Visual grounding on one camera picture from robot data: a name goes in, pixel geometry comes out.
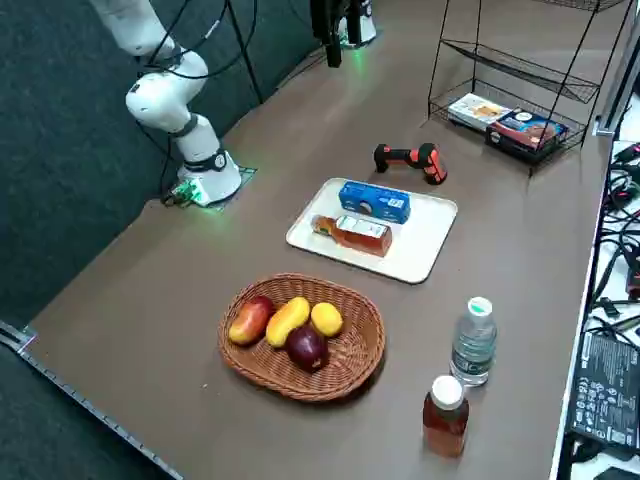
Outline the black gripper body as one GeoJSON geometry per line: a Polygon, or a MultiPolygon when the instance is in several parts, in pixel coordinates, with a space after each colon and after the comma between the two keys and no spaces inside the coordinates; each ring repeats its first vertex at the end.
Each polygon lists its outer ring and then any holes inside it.
{"type": "Polygon", "coordinates": [[[351,8],[360,10],[361,2],[357,0],[311,0],[310,14],[313,35],[322,43],[326,43],[330,35],[339,37],[339,23],[346,19],[351,8]]]}

